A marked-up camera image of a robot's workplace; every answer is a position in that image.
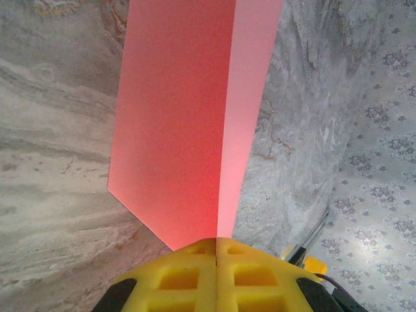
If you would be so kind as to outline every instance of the gray marble surface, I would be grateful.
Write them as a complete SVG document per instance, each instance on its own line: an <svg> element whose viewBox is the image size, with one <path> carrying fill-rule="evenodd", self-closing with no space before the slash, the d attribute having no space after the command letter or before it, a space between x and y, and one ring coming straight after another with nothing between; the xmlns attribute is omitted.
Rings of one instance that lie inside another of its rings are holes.
<svg viewBox="0 0 416 312"><path fill-rule="evenodd" d="M64 2L57 8L68 8ZM40 16L36 1L0 1L2 303L15 291L43 287L46 276L118 251L138 230L143 247L123 257L166 249L142 237L142 224L107 192L122 56L103 7L73 3L79 6L65 16ZM117 275L102 274L107 282ZM85 277L87 285L104 281Z"/></svg>
<svg viewBox="0 0 416 312"><path fill-rule="evenodd" d="M170 252L148 228L137 228L116 248L68 265L8 296L0 295L0 311L91 311L115 277Z"/></svg>
<svg viewBox="0 0 416 312"><path fill-rule="evenodd" d="M325 210L388 1L283 6L234 237L279 255Z"/></svg>

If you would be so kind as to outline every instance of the purple cable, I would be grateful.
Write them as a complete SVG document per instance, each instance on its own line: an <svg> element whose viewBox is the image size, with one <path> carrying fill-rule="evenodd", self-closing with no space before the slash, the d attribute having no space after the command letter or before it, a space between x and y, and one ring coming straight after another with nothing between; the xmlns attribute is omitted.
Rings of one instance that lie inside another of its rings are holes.
<svg viewBox="0 0 416 312"><path fill-rule="evenodd" d="M346 289L344 288L344 287L342 287L341 285L339 285L333 278L330 278L329 276L327 276L327 275L324 275L324 274L319 274L319 273L315 273L315 275L316 276L318 276L319 278L322 278L322 279L324 279L324 280L326 280L326 281L328 281L328 282L330 282L332 285L334 285L335 287L337 287L340 291L342 291L343 293L345 293L348 297L350 297L350 299L353 299L353 301L356 301L355 299L354 299L354 297L353 296L351 296L351 294L348 292L348 291L346 291Z"/></svg>

